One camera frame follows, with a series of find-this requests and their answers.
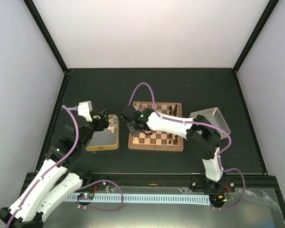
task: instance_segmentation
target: chessboard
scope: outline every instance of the chessboard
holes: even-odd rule
[[[152,108],[152,102],[134,101],[132,105],[133,107],[136,106],[140,111],[145,108]],[[182,117],[181,103],[155,102],[155,108],[160,113]],[[135,150],[181,152],[184,149],[184,142],[183,138],[178,135],[162,131],[152,131],[152,135],[139,133],[132,136],[129,134],[128,147]]]

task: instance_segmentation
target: purple cable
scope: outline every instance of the purple cable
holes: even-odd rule
[[[50,172],[54,167],[58,166],[61,162],[63,162],[76,148],[77,143],[78,143],[78,138],[79,138],[79,130],[78,130],[78,124],[77,121],[75,119],[75,117],[73,116],[73,114],[71,113],[71,111],[69,111],[69,109],[63,105],[62,106],[63,109],[65,109],[67,111],[67,113],[70,115],[70,117],[72,118],[73,122],[74,122],[74,126],[75,126],[75,132],[76,132],[76,136],[75,136],[75,142],[72,146],[72,148],[70,149],[70,151],[63,157],[61,158],[59,161],[57,161],[54,165],[52,165],[47,171],[45,171],[41,177],[43,178],[48,172]],[[27,194],[23,197],[22,201],[19,204],[19,208],[21,208],[21,206],[24,204],[25,200],[28,198],[28,196],[30,195],[30,193],[33,191],[33,189],[36,187],[36,185],[40,182],[40,180],[37,180],[33,186],[28,190]],[[6,224],[6,228],[9,228],[11,221],[14,219],[14,217],[16,216],[16,214],[18,213],[18,210],[16,210],[12,216],[10,217],[10,219],[8,220],[7,224]]]
[[[120,187],[119,187],[115,182],[110,181],[110,180],[99,180],[99,181],[95,181],[95,182],[93,182],[93,183],[91,183],[91,184],[88,184],[88,185],[86,185],[86,186],[84,186],[84,187],[81,187],[81,188],[78,189],[78,190],[82,190],[82,189],[88,188],[88,187],[90,187],[90,186],[92,186],[92,185],[94,185],[94,184],[101,183],[101,182],[104,182],[104,181],[113,184],[113,185],[120,191],[120,194],[121,194],[121,196],[122,196],[122,201],[121,201],[120,205],[119,205],[117,208],[112,209],[112,210],[102,209],[102,208],[96,208],[96,207],[91,207],[91,206],[86,206],[86,208],[95,209],[95,210],[100,210],[100,211],[104,211],[104,212],[114,212],[114,211],[118,211],[118,210],[119,210],[120,208],[122,208],[123,205],[124,205],[124,201],[123,201],[123,200],[124,200],[124,194],[123,194],[123,191],[120,189]],[[80,206],[80,207],[84,207],[84,206],[82,206],[82,205],[79,204],[79,200],[81,200],[81,198],[79,198],[79,199],[77,200],[77,205]]]
[[[241,175],[241,178],[242,178],[242,180],[243,180],[243,191],[244,191],[244,192],[243,192],[243,196],[242,196],[241,200],[240,200],[238,203],[236,203],[235,205],[233,205],[233,206],[231,206],[231,207],[229,207],[229,208],[216,208],[216,207],[214,207],[214,206],[212,205],[212,203],[210,203],[210,206],[211,206],[213,209],[218,209],[218,210],[229,210],[229,209],[233,209],[233,208],[237,207],[238,205],[240,205],[240,203],[244,200],[245,193],[246,193],[246,184],[245,184],[244,176],[243,176],[242,172],[241,172],[239,169],[237,169],[237,168],[231,168],[231,169],[225,170],[224,172],[230,172],[230,171],[237,171],[237,172]]]

